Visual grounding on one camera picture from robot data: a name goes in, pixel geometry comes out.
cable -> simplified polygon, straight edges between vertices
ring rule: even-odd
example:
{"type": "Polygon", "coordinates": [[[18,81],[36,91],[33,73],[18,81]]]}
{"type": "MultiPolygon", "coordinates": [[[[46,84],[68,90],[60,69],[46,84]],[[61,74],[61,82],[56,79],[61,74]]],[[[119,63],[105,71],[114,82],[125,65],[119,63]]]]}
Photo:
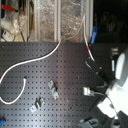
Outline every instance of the cable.
{"type": "MultiPolygon", "coordinates": [[[[2,77],[1,77],[1,79],[0,79],[0,84],[2,83],[2,80],[3,80],[3,78],[5,77],[5,75],[6,75],[11,69],[13,69],[14,67],[17,67],[17,66],[19,66],[19,65],[23,65],[23,64],[30,63],[30,62],[39,61],[39,60],[42,60],[42,59],[45,59],[45,58],[49,57],[50,55],[52,55],[52,54],[58,49],[58,47],[60,46],[60,43],[61,43],[61,40],[60,40],[60,42],[57,44],[57,46],[56,46],[49,54],[47,54],[47,55],[45,55],[45,56],[43,56],[43,57],[39,57],[39,58],[36,58],[36,59],[32,59],[32,60],[20,62],[20,63],[14,64],[14,65],[11,66],[10,68],[8,68],[8,69],[4,72],[4,74],[2,75],[2,77]]],[[[1,101],[2,103],[4,103],[4,104],[7,104],[7,105],[10,105],[10,104],[15,103],[15,102],[20,98],[20,96],[22,95],[22,93],[23,93],[23,91],[24,91],[24,88],[25,88],[25,85],[26,85],[26,79],[24,78],[23,89],[22,89],[21,93],[19,94],[19,96],[18,96],[14,101],[12,101],[12,102],[5,102],[5,101],[2,100],[1,97],[0,97],[0,101],[1,101]]]]}
{"type": "Polygon", "coordinates": [[[114,116],[114,118],[112,119],[112,123],[111,123],[111,125],[110,125],[110,128],[113,128],[114,123],[115,123],[115,116],[114,116]]]}
{"type": "Polygon", "coordinates": [[[21,36],[22,36],[23,42],[25,42],[25,39],[24,39],[22,31],[21,31],[21,36]]]}
{"type": "Polygon", "coordinates": [[[22,88],[21,93],[19,94],[19,96],[14,101],[12,101],[12,102],[6,102],[1,97],[0,97],[0,101],[2,103],[6,104],[6,105],[11,105],[11,104],[15,103],[21,97],[22,93],[24,92],[25,85],[26,85],[26,78],[23,79],[23,88],[22,88]]]}
{"type": "Polygon", "coordinates": [[[14,36],[14,39],[13,39],[13,41],[12,41],[12,42],[14,42],[14,41],[15,41],[15,39],[16,39],[16,36],[14,36]]]}
{"type": "Polygon", "coordinates": [[[3,39],[5,42],[7,42],[7,40],[5,40],[3,37],[1,37],[1,39],[3,39]]]}
{"type": "Polygon", "coordinates": [[[79,27],[78,31],[76,32],[76,34],[74,36],[70,37],[70,38],[65,39],[65,40],[71,40],[72,38],[74,38],[80,32],[80,30],[82,28],[82,24],[84,22],[84,19],[85,19],[85,15],[83,16],[82,22],[81,22],[80,27],[79,27]]]}
{"type": "Polygon", "coordinates": [[[77,33],[76,33],[73,37],[67,38],[66,40],[70,40],[70,39],[74,38],[74,37],[80,32],[80,30],[81,30],[81,28],[82,28],[83,22],[84,22],[84,40],[85,40],[85,43],[86,43],[86,46],[87,46],[87,49],[88,49],[88,53],[89,53],[91,59],[92,59],[93,61],[95,61],[95,60],[94,60],[94,57],[92,56],[92,53],[91,53],[91,51],[90,51],[90,48],[89,48],[89,46],[88,46],[88,41],[87,41],[87,37],[86,37],[86,34],[85,34],[85,26],[86,26],[86,25],[85,25],[85,15],[83,16],[83,19],[82,19],[80,28],[79,28],[79,30],[77,31],[77,33]]]}
{"type": "Polygon", "coordinates": [[[115,111],[115,113],[116,113],[116,116],[118,117],[118,113],[117,113],[117,111],[116,111],[116,109],[115,109],[115,107],[114,107],[114,105],[113,105],[113,103],[112,103],[112,100],[111,100],[107,95],[105,95],[105,94],[103,94],[103,93],[100,93],[100,92],[94,92],[94,94],[102,95],[102,96],[104,96],[105,98],[108,98],[109,101],[111,102],[113,108],[114,108],[114,111],[115,111]]]}
{"type": "Polygon", "coordinates": [[[112,103],[112,100],[111,100],[107,95],[105,95],[105,94],[103,94],[103,93],[94,92],[94,94],[102,95],[102,96],[104,96],[105,98],[108,98],[109,101],[111,102],[111,104],[112,104],[112,106],[113,106],[113,108],[114,108],[114,111],[115,111],[115,113],[116,113],[116,115],[114,116],[114,118],[113,118],[113,120],[112,120],[111,126],[110,126],[110,128],[113,128],[113,125],[114,125],[114,122],[115,122],[115,118],[116,118],[116,116],[118,117],[118,113],[117,113],[117,111],[116,111],[116,109],[115,109],[115,107],[114,107],[114,105],[113,105],[113,103],[112,103]]]}
{"type": "Polygon", "coordinates": [[[93,58],[93,56],[92,56],[92,53],[91,53],[91,51],[90,51],[90,48],[89,48],[89,46],[88,46],[88,41],[87,41],[87,37],[86,37],[86,34],[85,34],[85,15],[84,15],[84,40],[85,40],[85,43],[86,43],[86,46],[87,46],[87,49],[88,49],[88,53],[89,53],[91,59],[92,59],[93,61],[95,61],[94,58],[93,58]]]}

bracket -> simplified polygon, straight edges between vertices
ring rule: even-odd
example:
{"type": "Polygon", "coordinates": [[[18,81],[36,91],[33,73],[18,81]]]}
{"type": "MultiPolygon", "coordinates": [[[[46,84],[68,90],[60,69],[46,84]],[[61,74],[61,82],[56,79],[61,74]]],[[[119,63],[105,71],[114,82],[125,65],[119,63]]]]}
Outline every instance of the bracket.
{"type": "Polygon", "coordinates": [[[56,87],[55,87],[55,85],[54,85],[54,82],[51,80],[51,81],[48,83],[48,85],[49,85],[50,91],[51,91],[51,93],[52,93],[54,99],[57,100],[57,99],[59,98],[59,94],[58,94],[58,92],[56,91],[56,87]]]}
{"type": "Polygon", "coordinates": [[[44,101],[44,99],[43,98],[41,98],[40,100],[38,100],[31,108],[30,108],[30,111],[32,112],[32,113],[35,113],[37,110],[39,110],[41,107],[42,107],[42,105],[44,105],[45,104],[45,101],[44,101]]]}

metal part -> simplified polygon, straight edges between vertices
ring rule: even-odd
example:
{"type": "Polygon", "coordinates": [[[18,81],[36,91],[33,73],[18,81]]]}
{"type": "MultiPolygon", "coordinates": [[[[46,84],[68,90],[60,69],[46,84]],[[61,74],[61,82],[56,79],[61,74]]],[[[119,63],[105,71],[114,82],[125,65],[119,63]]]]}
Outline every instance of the metal part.
{"type": "Polygon", "coordinates": [[[41,98],[39,101],[37,101],[37,102],[35,103],[35,105],[33,105],[33,106],[30,108],[30,111],[31,111],[32,113],[35,113],[35,112],[38,111],[38,110],[42,107],[42,105],[44,105],[44,104],[45,104],[44,99],[41,98]]]}
{"type": "Polygon", "coordinates": [[[49,88],[50,88],[50,90],[51,90],[51,93],[52,93],[54,99],[57,100],[57,99],[59,98],[59,94],[58,94],[58,92],[56,91],[56,87],[55,87],[53,81],[51,80],[51,81],[48,83],[48,85],[49,85],[49,88]]]}

